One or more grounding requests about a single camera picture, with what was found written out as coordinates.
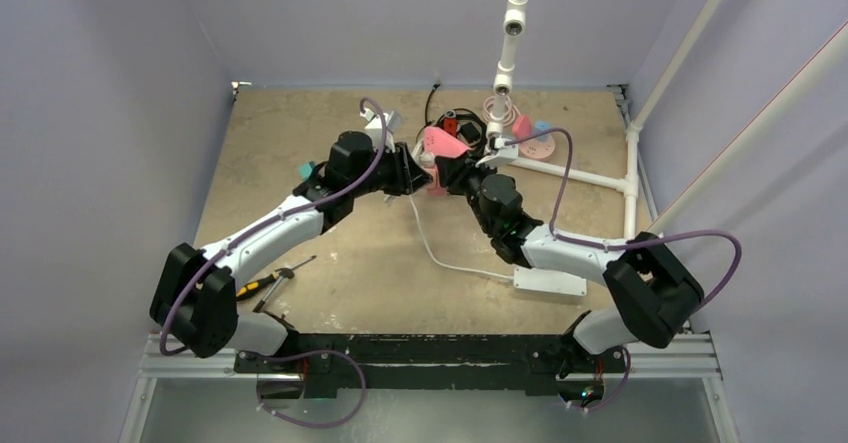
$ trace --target white power strip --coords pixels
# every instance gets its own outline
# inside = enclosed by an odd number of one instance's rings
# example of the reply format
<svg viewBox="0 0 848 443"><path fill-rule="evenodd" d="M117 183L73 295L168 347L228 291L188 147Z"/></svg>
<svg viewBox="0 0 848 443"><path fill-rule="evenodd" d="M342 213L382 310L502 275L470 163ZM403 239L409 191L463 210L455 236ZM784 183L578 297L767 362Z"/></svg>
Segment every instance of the white power strip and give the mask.
<svg viewBox="0 0 848 443"><path fill-rule="evenodd" d="M587 282L561 271L514 267L513 286L519 290L544 291L560 295L586 296Z"/></svg>

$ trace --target beige work surface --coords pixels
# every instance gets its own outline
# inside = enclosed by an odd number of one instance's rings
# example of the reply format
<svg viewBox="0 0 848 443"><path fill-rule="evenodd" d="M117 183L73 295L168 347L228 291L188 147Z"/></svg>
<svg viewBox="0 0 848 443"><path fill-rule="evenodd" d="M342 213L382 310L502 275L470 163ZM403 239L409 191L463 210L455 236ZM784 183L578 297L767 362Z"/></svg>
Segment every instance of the beige work surface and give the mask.
<svg viewBox="0 0 848 443"><path fill-rule="evenodd" d="M248 90L239 94L196 243L224 238L265 215L298 183L297 168L327 158L339 133L361 129L363 94L404 117L398 132L410 142L423 124L426 91ZM446 109L480 112L483 91L438 91L431 118ZM622 121L607 92L519 92L516 104L532 120L563 126L574 138L576 168L611 177L625 172ZM567 145L556 135L551 162L564 164ZM560 180L506 168L532 216L550 219ZM434 253L442 261L512 274L491 249L461 197L415 196ZM646 222L644 204L639 221ZM624 202L614 190L569 181L557 227L600 237L622 235ZM285 282L266 309L299 330L354 333L557 333L587 309L611 304L607 290L589 284L585 297L515 289L496 279L436 266L421 243L412 208L382 194L356 200L354 211L327 234L281 257L273 267L318 258ZM267 271L258 276L267 275ZM250 311L254 301L243 303Z"/></svg>

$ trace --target gray wall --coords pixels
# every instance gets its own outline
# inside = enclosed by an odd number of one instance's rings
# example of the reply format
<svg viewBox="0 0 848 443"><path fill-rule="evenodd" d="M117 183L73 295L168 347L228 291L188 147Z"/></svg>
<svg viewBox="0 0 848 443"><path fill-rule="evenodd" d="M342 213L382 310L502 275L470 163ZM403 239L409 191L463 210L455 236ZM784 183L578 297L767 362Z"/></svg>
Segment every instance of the gray wall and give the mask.
<svg viewBox="0 0 848 443"><path fill-rule="evenodd" d="M672 11L678 13L694 17L697 7ZM643 132L642 154L661 208L846 18L848 0L724 5ZM682 20L669 20L684 28L665 28L665 38L682 35L691 22ZM673 51L675 44L658 41L655 48ZM634 82L655 78L658 64L665 62L646 60ZM737 277L698 323L712 329L746 442L848 441L846 94L848 62L842 62L674 225L724 228L744 246ZM638 106L647 91L634 95ZM705 285L724 272L726 246L700 243L697 254L684 249Z"/></svg>
<svg viewBox="0 0 848 443"><path fill-rule="evenodd" d="M115 441L229 112L185 0L0 0L7 442Z"/></svg>
<svg viewBox="0 0 848 443"><path fill-rule="evenodd" d="M625 83L676 0L530 0L516 85ZM506 0L191 0L233 80L488 86Z"/></svg>

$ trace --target red line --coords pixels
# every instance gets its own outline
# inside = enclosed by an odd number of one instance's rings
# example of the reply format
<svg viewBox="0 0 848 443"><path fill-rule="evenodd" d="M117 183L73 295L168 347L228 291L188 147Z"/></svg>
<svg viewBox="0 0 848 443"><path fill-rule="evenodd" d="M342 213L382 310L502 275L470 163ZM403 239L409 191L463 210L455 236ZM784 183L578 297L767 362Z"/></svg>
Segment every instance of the red line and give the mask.
<svg viewBox="0 0 848 443"><path fill-rule="evenodd" d="M680 199L680 197L682 197L682 196L683 196L683 194L684 194L684 193L686 193L686 192L689 190L689 188L691 188L691 187L692 187L692 185L694 185L694 184L695 184L695 182L696 182L696 181L698 181L698 179L699 179L699 178L701 178L701 176L703 176L703 174L704 174L704 173L706 173L706 171L710 169L710 167L711 167L711 166L713 166L713 163L715 163L715 162L716 162L716 160L718 160L718 159L719 159L719 157L721 157L721 155L723 155L723 154L724 154L724 152L725 152L725 151L727 151L727 149L728 149L728 148L730 148L730 145L732 145L732 144L733 144L733 142L734 142L734 141L736 141L736 139L737 139L737 138L739 138L739 136L740 136L740 135L742 135L742 133L744 133L744 132L745 132L745 130L746 130L746 129L748 129L748 127L749 127L749 126L751 126L751 123L753 123L753 122L754 122L754 120L756 120L756 119L757 119L757 118L758 118L758 117L759 117L759 116L760 116L760 115L761 115L761 114L762 114L762 113L766 110L766 108L768 108L768 107L769 107L769 106L770 106L770 105L774 102L774 100L775 100L775 99L777 99L777 97L778 97L778 96L780 96L780 94L781 94L781 93L783 93L783 90L785 90L787 86L789 86L790 84L792 84L792 82L793 82L793 81L795 81L795 78L797 78L797 77L798 77L798 75L799 75L799 74L801 74L801 72L802 72L802 71L804 71L804 69L805 69L805 68L807 68L807 66L809 66L809 65L810 65L810 63L811 63L811 62L812 62L812 61L813 61L813 60L814 60L817 56L819 56L819 53L821 53L821 52L822 52L822 50L824 50L824 49L827 47L827 45L829 45L829 44L830 44L830 42L831 42L831 41L833 41L833 39L834 39L834 38L836 38L836 37L839 35L839 33L841 33L841 32L842 32L842 30L843 30L843 29L845 29L845 27L846 27L846 26L848 26L848 20L846 20L846 21L845 21L845 23L843 23L843 24L842 24L842 26L840 26L840 27L839 27L839 29L838 29L838 30L836 30L836 33L834 33L833 35L831 35L831 37L827 39L827 41L824 43L824 45L822 45L822 46L821 46L821 48L819 48L819 49L818 49L818 51L816 51L816 52L813 54L813 56L811 56L811 57L810 57L810 59L809 59L809 60L807 60L807 62L806 62L806 63L804 63L804 66L802 66L802 67L801 67L798 71L796 71L794 75L792 75L792 78L790 78L790 79L789 79L789 81L787 81L787 82L786 82L786 84L785 84L785 85L783 85L783 87L782 87L782 88L780 88L780 90L779 90L777 93L775 93L775 94L774 94L774 96L772 96L772 97L771 97L771 99L768 101L768 103L766 103L766 104L765 104L765 106L763 106L762 108L760 108L760 111L758 111L758 112L757 112L757 114L756 114L756 115L754 115L754 117L753 117L753 118L751 118L751 121L749 121L749 122L748 122L748 124L746 124L746 125L742 128L742 130L740 130L740 131L739 131L739 133L737 133L737 134L736 134L736 136L734 136L734 137L733 137L733 139L732 139L732 140L730 140L730 143L728 143L728 144L724 147L724 149L722 149L722 150L721 150L721 151L720 151L720 152L719 152L719 153L715 156L715 158L713 158L713 159L712 159L712 161L710 161L710 163L709 163L707 166L705 166L705 167L704 167L704 169L703 169L703 170L701 170L701 172L700 172L700 173L698 173L698 176L696 176L696 177L695 177L695 179L694 179L694 180L692 180L692 182L691 182L691 183L689 183L689 186L687 186L687 187L686 187L683 191L681 191L681 192L680 192L680 194L679 194L679 195L677 195L677 198L675 198L675 199L674 199L674 201L672 201L672 202L671 202L671 204L670 204L670 205L668 205L668 206L666 207L666 209L665 209L665 210L663 210L663 211L659 214L659 216L657 216L657 220L659 220L659 219L662 217L662 215L664 215L664 214L665 214L665 212L666 212L666 211L668 211L668 209L669 209L669 208L671 208L672 206L674 206L674 204L675 204L675 203L677 203L677 200L679 200L679 199Z"/></svg>

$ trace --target teal object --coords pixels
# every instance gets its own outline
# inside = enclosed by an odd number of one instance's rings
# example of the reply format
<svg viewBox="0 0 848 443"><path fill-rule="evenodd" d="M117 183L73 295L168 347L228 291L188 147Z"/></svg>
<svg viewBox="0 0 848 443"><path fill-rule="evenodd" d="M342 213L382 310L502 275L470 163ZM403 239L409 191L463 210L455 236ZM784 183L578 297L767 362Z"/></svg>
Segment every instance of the teal object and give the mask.
<svg viewBox="0 0 848 443"><path fill-rule="evenodd" d="M541 131L550 130L551 124L539 120L536 123L533 123L533 129L535 130L533 133L539 133ZM539 140L539 141L548 141L548 137L550 137L550 136L551 135L542 135L542 136L537 137L536 139Z"/></svg>
<svg viewBox="0 0 848 443"><path fill-rule="evenodd" d="M297 168L297 172L300 173L300 179L306 181L309 179L309 175L312 174L312 170L315 169L315 162L310 161L309 163L304 163Z"/></svg>

